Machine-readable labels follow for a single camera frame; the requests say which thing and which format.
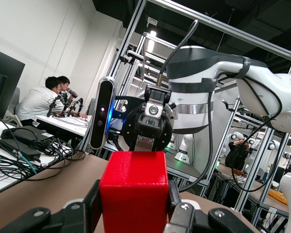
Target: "ceiling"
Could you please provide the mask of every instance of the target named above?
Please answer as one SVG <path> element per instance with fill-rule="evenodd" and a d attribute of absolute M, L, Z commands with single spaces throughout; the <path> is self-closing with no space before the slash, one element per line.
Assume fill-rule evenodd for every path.
<path fill-rule="evenodd" d="M 93 0 L 97 11 L 116 18 L 127 28 L 138 0 Z M 216 20 L 291 50 L 291 0 L 175 0 Z M 149 24 L 148 17 L 158 21 Z M 155 30 L 157 37 L 177 45 L 192 19 L 148 2 L 135 32 Z M 287 73 L 291 62 L 229 35 L 199 24 L 188 45 L 200 45 L 220 52 L 244 55 L 265 62 L 274 73 Z"/>

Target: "chair backrest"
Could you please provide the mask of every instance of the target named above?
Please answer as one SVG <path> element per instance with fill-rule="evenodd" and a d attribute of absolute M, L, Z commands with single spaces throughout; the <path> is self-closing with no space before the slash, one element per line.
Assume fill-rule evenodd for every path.
<path fill-rule="evenodd" d="M 20 90 L 18 87 L 16 87 L 11 99 L 11 108 L 14 111 L 14 114 L 15 114 L 16 106 L 19 104 L 19 95 L 20 95 Z"/>

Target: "chair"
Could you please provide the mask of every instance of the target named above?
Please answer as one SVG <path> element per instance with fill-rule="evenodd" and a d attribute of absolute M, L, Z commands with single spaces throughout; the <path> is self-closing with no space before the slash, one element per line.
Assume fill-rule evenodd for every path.
<path fill-rule="evenodd" d="M 12 124 L 17 125 L 18 127 L 22 127 L 23 125 L 21 124 L 18 116 L 15 115 L 15 109 L 19 103 L 19 95 L 20 95 L 20 90 L 18 87 L 16 87 L 14 94 L 12 96 L 11 102 L 2 120 L 4 120 L 6 123 L 12 123 Z"/>

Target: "yellow tray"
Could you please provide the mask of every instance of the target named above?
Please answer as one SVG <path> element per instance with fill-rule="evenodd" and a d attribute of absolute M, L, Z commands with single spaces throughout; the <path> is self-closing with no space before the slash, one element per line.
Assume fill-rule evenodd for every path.
<path fill-rule="evenodd" d="M 281 203 L 284 203 L 286 205 L 288 205 L 287 200 L 285 198 L 285 195 L 283 193 L 279 193 L 275 190 L 270 189 L 270 191 L 268 192 L 268 195 L 270 195 L 271 197 L 275 198 L 276 200 L 280 201 Z"/>

